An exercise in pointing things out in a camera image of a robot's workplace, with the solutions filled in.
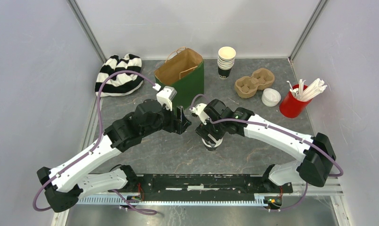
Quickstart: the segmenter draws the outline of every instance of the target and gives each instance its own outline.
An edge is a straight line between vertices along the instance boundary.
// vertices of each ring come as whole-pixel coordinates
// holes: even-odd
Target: grey table surface
[[[284,197],[283,206],[298,197]],[[307,196],[292,210],[268,213],[262,207],[246,206],[140,206],[159,212],[145,216],[111,205],[75,205],[68,226],[337,226],[331,198]]]
[[[154,70],[163,61],[143,61],[142,74],[154,81]],[[245,107],[264,119],[288,129],[312,134],[310,121],[304,111],[299,117],[289,119],[279,111],[279,105],[267,107],[261,102],[262,91],[254,97],[240,98],[235,90],[235,81],[242,76],[250,76],[259,68],[266,68],[275,75],[273,89],[280,92],[282,99],[286,96],[289,85],[296,84],[294,74],[287,59],[236,59],[230,76],[223,80],[218,77],[217,60],[205,60],[205,95],[209,99],[217,98],[232,110]],[[102,117],[105,128],[113,121],[121,119],[146,99],[155,99],[156,92],[149,83],[125,97],[104,97]],[[131,165],[138,173],[252,173],[262,174],[270,164],[282,164],[294,160],[285,152],[264,142],[241,137],[224,136],[222,145],[209,152],[195,133],[200,121],[191,116],[189,110],[185,115],[192,122],[182,135],[158,131],[145,137],[142,143],[126,152],[108,160],[93,173],[104,173],[117,164]]]

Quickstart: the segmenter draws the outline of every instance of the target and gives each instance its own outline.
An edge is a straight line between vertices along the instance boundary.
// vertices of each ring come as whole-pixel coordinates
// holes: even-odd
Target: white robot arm
[[[333,164],[315,150],[314,145],[336,159],[331,143],[324,134],[318,133],[313,137],[291,131],[242,107],[233,112],[223,102],[214,99],[207,105],[198,104],[190,111],[200,118],[201,124],[196,133],[210,151],[222,143],[224,134],[228,132],[261,140],[293,156],[294,161],[271,165],[265,171],[265,177],[276,186],[304,181],[314,186],[324,186]]]
[[[182,134],[191,122],[184,116],[182,107],[178,107],[176,115],[172,107],[172,99],[176,95],[172,87],[166,86],[156,97],[139,104],[134,112],[113,122],[105,129],[101,141],[90,151],[96,141],[67,162],[55,167],[42,167],[37,171],[40,182],[44,185],[50,178],[55,179],[45,187],[45,196],[55,212],[62,212],[72,207],[79,199],[99,192],[136,186],[130,183],[130,176],[135,175],[131,167],[121,167],[112,172],[89,175],[99,165],[132,146],[141,143],[142,138],[156,131],[165,130],[170,133]],[[60,171],[69,164],[76,163]]]

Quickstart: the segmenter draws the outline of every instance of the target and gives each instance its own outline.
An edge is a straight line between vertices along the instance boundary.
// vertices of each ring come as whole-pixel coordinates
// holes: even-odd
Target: metal frame
[[[304,28],[298,42],[295,45],[295,48],[292,50],[291,54],[289,55],[289,60],[293,61],[293,59],[296,57],[298,54],[300,48],[302,47],[303,43],[305,42],[308,34],[310,33],[311,29],[313,28],[316,20],[320,16],[322,10],[324,9],[326,3],[328,0],[320,0],[317,4],[317,7],[315,8],[313,14],[311,15],[310,19],[307,22],[306,27]]]
[[[91,42],[92,46],[94,47],[95,52],[97,53],[99,59],[103,62],[106,62],[105,54],[102,51],[102,48],[100,47],[97,39],[95,38],[94,33],[92,32],[90,26],[88,25],[87,20],[85,19],[80,7],[78,6],[77,2],[75,0],[67,0],[70,7],[72,8],[72,11],[74,15],[76,16],[78,22],[80,23],[83,31],[85,32],[86,36],[88,37],[89,41]]]

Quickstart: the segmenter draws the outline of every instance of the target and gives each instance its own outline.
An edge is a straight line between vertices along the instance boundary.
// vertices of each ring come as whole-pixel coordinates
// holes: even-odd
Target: black and white striped cloth
[[[98,95],[102,82],[111,74],[123,70],[141,72],[141,58],[133,54],[127,54],[124,58],[119,59],[118,55],[111,56],[106,63],[103,64],[95,84],[95,94]],[[114,96],[120,97],[131,94],[144,83],[144,79],[136,74],[122,73],[111,78],[106,82],[102,89],[101,97]]]

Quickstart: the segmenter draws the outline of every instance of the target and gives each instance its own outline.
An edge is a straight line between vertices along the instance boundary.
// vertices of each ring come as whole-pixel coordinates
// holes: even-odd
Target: green bag
[[[191,105],[192,99],[204,94],[204,63],[203,57],[190,48],[181,47],[172,52],[162,66],[154,71],[156,83],[171,86],[177,94],[173,99],[173,109]]]

